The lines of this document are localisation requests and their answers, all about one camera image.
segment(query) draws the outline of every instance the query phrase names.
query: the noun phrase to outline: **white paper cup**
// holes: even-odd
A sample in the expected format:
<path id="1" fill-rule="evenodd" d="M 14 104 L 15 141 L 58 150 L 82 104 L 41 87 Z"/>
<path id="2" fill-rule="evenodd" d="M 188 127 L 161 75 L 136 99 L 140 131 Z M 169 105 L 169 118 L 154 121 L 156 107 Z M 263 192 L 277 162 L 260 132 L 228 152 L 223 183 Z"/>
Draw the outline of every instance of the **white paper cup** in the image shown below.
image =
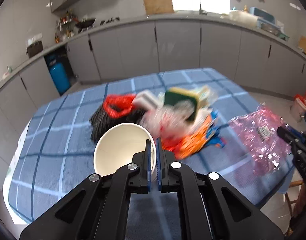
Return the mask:
<path id="1" fill-rule="evenodd" d="M 94 170 L 101 176 L 132 162 L 133 155 L 145 151 L 146 140 L 151 141 L 151 181 L 156 178 L 156 147 L 150 133 L 138 124 L 122 123 L 112 127 L 101 137 L 94 151 Z"/>

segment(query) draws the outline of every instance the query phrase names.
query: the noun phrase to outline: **sponge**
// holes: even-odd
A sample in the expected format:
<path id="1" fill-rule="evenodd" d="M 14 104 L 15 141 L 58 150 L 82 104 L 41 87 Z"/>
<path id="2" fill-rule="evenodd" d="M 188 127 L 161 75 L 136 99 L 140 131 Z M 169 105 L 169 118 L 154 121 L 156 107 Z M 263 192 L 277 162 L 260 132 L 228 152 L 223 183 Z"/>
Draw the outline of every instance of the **sponge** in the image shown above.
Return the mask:
<path id="1" fill-rule="evenodd" d="M 187 121 L 194 121 L 200 108 L 199 95 L 186 89 L 172 87 L 165 92 L 164 105 L 174 106 L 180 101 L 190 101 L 194 106 L 194 112 L 189 116 Z"/>

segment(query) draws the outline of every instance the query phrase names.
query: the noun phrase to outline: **orange plastic bag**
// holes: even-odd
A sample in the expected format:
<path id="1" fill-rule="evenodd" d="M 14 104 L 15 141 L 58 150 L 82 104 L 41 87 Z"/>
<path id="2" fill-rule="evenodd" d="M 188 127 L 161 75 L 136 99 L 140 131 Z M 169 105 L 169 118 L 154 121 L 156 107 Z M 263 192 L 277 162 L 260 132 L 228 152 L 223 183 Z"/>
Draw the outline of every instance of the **orange plastic bag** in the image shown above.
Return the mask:
<path id="1" fill-rule="evenodd" d="M 180 141 L 175 142 L 162 139 L 162 148 L 174 152 L 176 159 L 182 160 L 202 149 L 204 144 L 208 141 L 206 132 L 213 123 L 214 120 L 209 114 L 199 130 L 183 137 Z"/>
<path id="2" fill-rule="evenodd" d="M 132 101 L 134 100 L 135 96 L 135 94 L 127 94 L 122 96 L 108 95 L 104 100 L 102 107 L 109 117 L 118 119 L 128 115 L 135 109 L 135 107 L 132 106 Z M 113 109 L 112 106 L 116 106 L 119 111 Z"/>

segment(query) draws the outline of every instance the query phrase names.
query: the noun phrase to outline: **red trash bag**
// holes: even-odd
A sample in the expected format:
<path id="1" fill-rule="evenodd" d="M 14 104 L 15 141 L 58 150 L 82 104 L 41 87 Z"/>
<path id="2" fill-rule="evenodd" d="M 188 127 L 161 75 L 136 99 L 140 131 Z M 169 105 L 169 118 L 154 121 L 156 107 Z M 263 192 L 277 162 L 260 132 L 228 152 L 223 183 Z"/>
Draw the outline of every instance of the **red trash bag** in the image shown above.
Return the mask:
<path id="1" fill-rule="evenodd" d="M 108 114 L 109 117 L 118 119 L 123 116 L 128 115 L 135 107 L 132 105 L 132 101 L 135 98 L 135 94 L 127 95 L 108 95 L 103 102 L 103 109 Z"/>

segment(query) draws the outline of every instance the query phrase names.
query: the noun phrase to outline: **pink plastic bag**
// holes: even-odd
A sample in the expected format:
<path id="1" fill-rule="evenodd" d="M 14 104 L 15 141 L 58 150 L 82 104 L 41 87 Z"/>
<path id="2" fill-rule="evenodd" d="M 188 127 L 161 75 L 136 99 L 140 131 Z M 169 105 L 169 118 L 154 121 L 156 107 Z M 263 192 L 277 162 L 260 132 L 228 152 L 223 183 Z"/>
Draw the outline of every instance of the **pink plastic bag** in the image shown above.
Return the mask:
<path id="1" fill-rule="evenodd" d="M 265 106 L 258 107 L 251 114 L 237 116 L 228 123 L 253 157 L 257 175 L 276 171 L 291 153 L 290 146 L 276 132 L 286 123 Z"/>

